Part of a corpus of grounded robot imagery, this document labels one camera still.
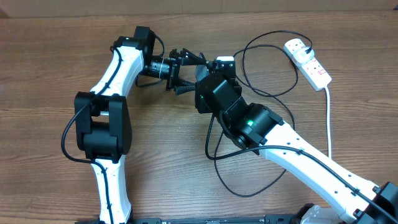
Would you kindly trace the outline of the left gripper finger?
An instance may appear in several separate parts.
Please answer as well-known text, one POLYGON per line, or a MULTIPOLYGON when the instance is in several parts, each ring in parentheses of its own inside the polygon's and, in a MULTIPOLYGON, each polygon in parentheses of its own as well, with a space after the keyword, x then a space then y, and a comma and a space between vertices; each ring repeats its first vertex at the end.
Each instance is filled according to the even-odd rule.
POLYGON ((173 80, 174 92, 176 95, 182 95, 189 91, 195 91, 196 84, 180 77, 173 80))
POLYGON ((191 51, 183 48, 183 50, 180 51, 180 58, 181 62, 180 64, 182 66, 188 66, 188 65, 206 65, 206 60, 193 54, 191 51))

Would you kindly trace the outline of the blue Galaxy smartphone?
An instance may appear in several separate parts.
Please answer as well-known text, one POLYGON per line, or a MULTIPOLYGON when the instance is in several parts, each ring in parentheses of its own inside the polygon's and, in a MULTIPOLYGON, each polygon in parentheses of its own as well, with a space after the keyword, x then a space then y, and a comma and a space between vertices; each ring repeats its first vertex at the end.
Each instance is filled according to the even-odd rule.
POLYGON ((210 74, 209 69, 206 65, 197 65, 195 69, 195 78, 197 83, 201 82, 205 77, 210 74))

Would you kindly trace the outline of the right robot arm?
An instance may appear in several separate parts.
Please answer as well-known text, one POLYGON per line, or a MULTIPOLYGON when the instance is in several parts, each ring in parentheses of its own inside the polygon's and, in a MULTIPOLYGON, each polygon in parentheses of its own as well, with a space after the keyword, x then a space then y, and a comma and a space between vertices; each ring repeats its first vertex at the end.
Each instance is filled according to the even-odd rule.
POLYGON ((195 106, 211 113, 239 147, 225 158, 255 152, 280 165, 328 203, 309 205, 299 223, 397 223, 397 186, 378 186, 341 167, 310 145, 268 107, 247 104, 236 81, 233 57, 206 61, 195 70, 195 106))

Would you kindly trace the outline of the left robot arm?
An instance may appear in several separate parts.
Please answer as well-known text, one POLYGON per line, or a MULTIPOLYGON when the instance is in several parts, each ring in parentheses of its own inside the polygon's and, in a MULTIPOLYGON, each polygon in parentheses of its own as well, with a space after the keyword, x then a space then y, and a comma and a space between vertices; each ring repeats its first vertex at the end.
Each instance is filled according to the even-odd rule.
POLYGON ((127 96, 139 75, 167 80, 168 87, 186 90, 190 82, 178 78, 184 65, 205 65, 204 56, 183 49, 168 57, 154 54, 160 38, 149 27, 136 27, 133 37, 120 36, 111 46, 113 58, 101 80, 76 94, 76 141, 96 176, 100 199, 97 223, 132 223, 127 195, 125 161, 131 148, 132 127, 127 96))

